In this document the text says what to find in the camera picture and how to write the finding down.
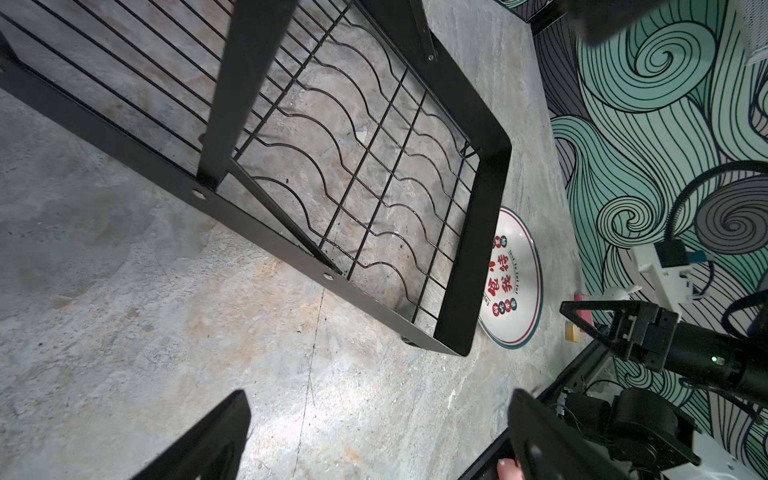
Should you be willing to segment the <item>red patterned white plate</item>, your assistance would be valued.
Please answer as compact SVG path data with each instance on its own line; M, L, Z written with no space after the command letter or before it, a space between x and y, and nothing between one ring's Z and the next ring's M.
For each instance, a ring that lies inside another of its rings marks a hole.
M534 239L522 219L502 207L478 316L482 330L502 348L522 348L539 325L543 293Z

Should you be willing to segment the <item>black wire dish rack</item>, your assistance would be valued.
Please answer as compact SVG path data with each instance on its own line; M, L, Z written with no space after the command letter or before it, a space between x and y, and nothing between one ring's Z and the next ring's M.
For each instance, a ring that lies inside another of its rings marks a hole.
M398 333L472 347L511 154L419 1L5 1L1 86Z

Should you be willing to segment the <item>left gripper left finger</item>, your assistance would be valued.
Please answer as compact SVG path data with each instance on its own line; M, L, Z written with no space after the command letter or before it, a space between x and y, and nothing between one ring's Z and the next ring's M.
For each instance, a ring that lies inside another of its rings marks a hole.
M235 390L133 479L235 479L251 412Z

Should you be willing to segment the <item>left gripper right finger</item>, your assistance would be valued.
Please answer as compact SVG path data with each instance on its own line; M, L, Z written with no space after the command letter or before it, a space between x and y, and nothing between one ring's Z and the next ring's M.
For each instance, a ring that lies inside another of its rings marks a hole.
M577 430L523 389L508 408L512 449L526 479L625 479L613 463L587 445Z

